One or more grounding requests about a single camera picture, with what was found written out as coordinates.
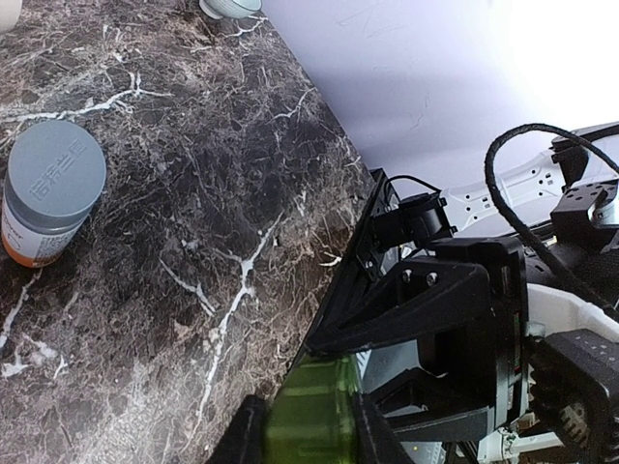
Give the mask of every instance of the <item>white wall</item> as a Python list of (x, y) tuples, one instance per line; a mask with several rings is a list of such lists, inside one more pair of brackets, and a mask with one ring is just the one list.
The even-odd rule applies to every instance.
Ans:
[[(264, 11), (366, 164), (391, 175), (464, 185), (513, 126), (619, 120), (616, 0), (264, 0)], [(550, 138), (512, 142), (499, 168)]]

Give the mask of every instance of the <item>bolt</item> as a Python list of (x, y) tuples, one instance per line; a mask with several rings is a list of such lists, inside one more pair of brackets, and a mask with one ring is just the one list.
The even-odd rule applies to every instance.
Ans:
[(426, 275), (426, 284), (428, 287), (433, 287), (438, 282), (438, 274), (437, 273), (429, 273)]
[(402, 280), (404, 281), (404, 283), (409, 283), (410, 282), (410, 277), (413, 275), (413, 272), (410, 269), (407, 269), (406, 271), (404, 271), (402, 273)]

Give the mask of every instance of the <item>gray bottle cap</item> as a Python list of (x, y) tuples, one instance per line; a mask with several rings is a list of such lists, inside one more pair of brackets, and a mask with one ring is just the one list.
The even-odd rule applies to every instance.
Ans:
[(105, 183), (105, 158), (92, 135), (64, 121), (22, 133), (9, 157), (5, 194), (15, 216), (36, 229), (86, 219)]

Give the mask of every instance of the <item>green object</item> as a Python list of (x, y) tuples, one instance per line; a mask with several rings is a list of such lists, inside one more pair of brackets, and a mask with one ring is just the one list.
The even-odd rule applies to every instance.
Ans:
[(305, 357), (286, 378), (267, 418), (266, 464), (354, 464), (357, 436), (351, 396), (359, 389), (352, 356)]

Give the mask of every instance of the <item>white label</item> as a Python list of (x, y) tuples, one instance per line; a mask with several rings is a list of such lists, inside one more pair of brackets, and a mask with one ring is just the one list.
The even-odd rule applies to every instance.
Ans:
[(7, 205), (6, 198), (2, 202), (3, 242), (12, 258), (24, 266), (40, 268), (55, 261), (80, 225), (64, 234), (40, 234), (28, 229), (16, 219)]

